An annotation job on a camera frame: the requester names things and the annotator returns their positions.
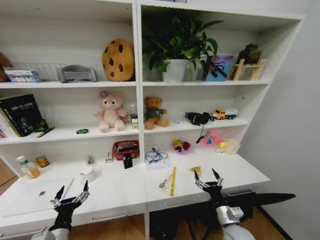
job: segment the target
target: red basket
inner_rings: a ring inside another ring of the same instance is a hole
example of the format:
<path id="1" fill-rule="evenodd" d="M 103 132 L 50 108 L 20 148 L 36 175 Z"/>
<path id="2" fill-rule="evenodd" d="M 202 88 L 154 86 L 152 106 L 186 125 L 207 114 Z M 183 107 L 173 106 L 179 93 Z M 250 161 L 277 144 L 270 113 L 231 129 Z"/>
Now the red basket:
<path id="1" fill-rule="evenodd" d="M 136 147 L 137 147 L 136 150 L 117 152 L 118 147 L 130 148 L 133 145 L 136 145 Z M 112 153 L 113 153 L 113 156 L 115 156 L 115 158 L 118 161 L 122 160 L 123 154 L 131 154 L 132 159 L 135 159 L 139 155 L 139 142 L 137 140 L 117 141 L 112 146 Z"/>

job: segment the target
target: bookshelf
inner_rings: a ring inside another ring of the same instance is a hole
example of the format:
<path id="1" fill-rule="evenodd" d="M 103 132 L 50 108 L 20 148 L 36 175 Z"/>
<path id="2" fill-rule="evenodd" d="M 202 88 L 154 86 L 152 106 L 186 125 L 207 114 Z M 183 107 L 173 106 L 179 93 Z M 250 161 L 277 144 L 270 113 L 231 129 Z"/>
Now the bookshelf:
<path id="1" fill-rule="evenodd" d="M 176 9 L 198 11 L 203 21 L 224 20 L 222 24 L 206 31 L 208 37 L 217 40 L 218 54 L 233 55 L 236 58 L 245 45 L 258 43 L 263 49 L 262 57 L 267 59 L 260 79 L 202 82 L 198 66 L 192 76 L 186 75 L 182 82 L 163 82 L 159 73 L 148 69 L 148 60 L 142 54 L 142 15 Z M 83 157 L 78 156 L 92 155 L 103 169 L 99 170 L 99 180 L 92 182 L 91 194 L 103 192 L 101 196 L 106 197 L 110 193 L 116 196 L 116 200 L 108 198 L 107 202 L 101 198 L 96 202 L 85 202 L 83 208 L 75 212 L 74 224 L 89 224 L 144 213 L 146 238 L 149 237 L 148 217 L 151 210 L 165 209 L 166 204 L 179 205 L 182 200 L 194 203 L 194 199 L 195 202 L 207 199 L 193 185 L 193 176 L 189 175 L 189 168 L 194 164 L 201 165 L 201 168 L 218 168 L 225 175 L 223 177 L 228 179 L 224 191 L 245 190 L 269 181 L 241 156 L 219 155 L 212 148 L 195 144 L 201 127 L 189 123 L 184 115 L 186 112 L 203 113 L 213 112 L 217 108 L 237 108 L 239 114 L 236 119 L 216 120 L 215 123 L 207 123 L 204 129 L 215 129 L 225 139 L 232 138 L 241 143 L 303 18 L 298 14 L 262 9 L 236 10 L 222 7 L 218 3 L 195 5 L 159 0 L 1 1 L 0 28 L 5 34 L 0 36 L 0 52 L 11 62 L 92 67 L 96 70 L 98 82 L 0 83 L 1 98 L 33 94 L 42 116 L 50 126 L 56 126 L 56 129 L 41 138 L 36 138 L 33 133 L 27 137 L 0 139 L 0 158 L 21 177 L 0 197 L 0 205 L 4 208 L 9 199 L 19 195 L 24 184 L 31 184 L 23 178 L 16 161 L 16 157 L 21 155 L 30 160 L 41 155 L 49 157 L 50 167 L 43 168 L 40 176 L 43 175 L 46 180 L 61 178 L 63 175 L 73 176 L 77 183 L 71 185 L 70 194 L 78 193 L 80 188 L 77 171 L 83 164 Z M 116 38 L 126 39 L 134 48 L 135 81 L 112 82 L 104 74 L 101 56 L 106 45 Z M 94 114 L 99 112 L 96 99 L 101 90 L 122 93 L 127 110 L 130 104 L 137 105 L 139 130 L 132 130 L 127 124 L 124 131 L 99 132 L 99 120 Z M 152 96 L 162 98 L 162 107 L 167 109 L 165 117 L 169 120 L 169 126 L 166 128 L 156 126 L 152 130 L 144 129 L 144 98 Z M 180 120 L 180 124 L 174 124 L 176 119 Z M 83 128 L 88 128 L 89 133 L 76 134 L 76 130 Z M 172 139 L 190 142 L 194 148 L 193 153 L 186 158 L 176 155 L 171 148 Z M 104 159 L 113 143 L 122 140 L 139 140 L 140 157 L 134 161 L 132 170 L 124 170 L 114 159 L 110 167 L 104 165 Z M 159 180 L 167 173 L 165 170 L 145 171 L 145 145 L 153 144 L 163 145 L 172 159 L 171 164 L 178 167 L 177 185 L 180 187 L 177 189 L 177 197 L 159 195 L 156 191 Z M 230 166 L 234 166 L 232 172 L 229 172 Z M 243 174 L 234 174 L 237 170 L 243 171 Z M 115 190 L 114 182 L 126 191 Z M 52 220 L 53 215 L 48 212 L 23 217 L 0 216 L 0 234 L 14 234 L 18 228 L 20 232 L 31 232 L 39 226 L 49 227 Z"/>

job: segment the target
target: white flower pot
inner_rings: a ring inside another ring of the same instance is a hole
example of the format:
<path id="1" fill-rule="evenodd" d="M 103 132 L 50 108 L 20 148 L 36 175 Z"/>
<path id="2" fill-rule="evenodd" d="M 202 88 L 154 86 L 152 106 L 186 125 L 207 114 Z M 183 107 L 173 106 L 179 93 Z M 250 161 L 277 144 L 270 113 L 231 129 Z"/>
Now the white flower pot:
<path id="1" fill-rule="evenodd" d="M 188 60 L 185 59 L 170 59 L 166 66 L 166 72 L 162 73 L 164 82 L 182 82 L 184 79 Z"/>

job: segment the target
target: wooden stand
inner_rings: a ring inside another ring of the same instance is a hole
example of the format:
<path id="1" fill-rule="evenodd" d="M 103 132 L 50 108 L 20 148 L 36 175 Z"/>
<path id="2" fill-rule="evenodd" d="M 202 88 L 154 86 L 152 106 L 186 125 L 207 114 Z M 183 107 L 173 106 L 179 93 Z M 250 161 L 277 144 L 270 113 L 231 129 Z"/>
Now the wooden stand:
<path id="1" fill-rule="evenodd" d="M 252 69 L 251 80 L 258 80 L 264 66 L 266 65 L 267 59 L 261 59 L 257 65 L 244 65 L 245 60 L 241 59 L 239 64 L 234 65 L 234 69 L 231 75 L 231 80 L 239 80 L 240 74 L 243 69 Z"/>

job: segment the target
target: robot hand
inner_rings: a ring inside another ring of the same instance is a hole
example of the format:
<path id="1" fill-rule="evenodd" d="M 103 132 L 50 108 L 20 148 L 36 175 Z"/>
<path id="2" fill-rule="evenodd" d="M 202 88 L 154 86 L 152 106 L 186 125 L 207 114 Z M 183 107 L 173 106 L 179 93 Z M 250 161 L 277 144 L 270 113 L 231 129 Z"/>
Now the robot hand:
<path id="1" fill-rule="evenodd" d="M 58 212 L 54 225 L 49 229 L 50 231 L 56 229 L 68 229 L 70 231 L 74 210 L 78 208 L 90 195 L 88 191 L 88 181 L 85 182 L 83 192 L 77 197 L 71 197 L 60 201 L 62 194 L 64 193 L 64 189 L 65 186 L 56 193 L 54 200 L 50 201 L 54 206 L 54 210 Z"/>
<path id="2" fill-rule="evenodd" d="M 221 194 L 222 183 L 224 179 L 221 178 L 213 168 L 212 168 L 212 171 L 217 181 L 210 181 L 210 182 L 204 183 L 199 179 L 196 171 L 194 171 L 195 184 L 199 188 L 201 188 L 203 191 L 210 194 L 215 207 L 220 205 L 225 205 L 227 201 L 224 199 L 224 197 Z"/>

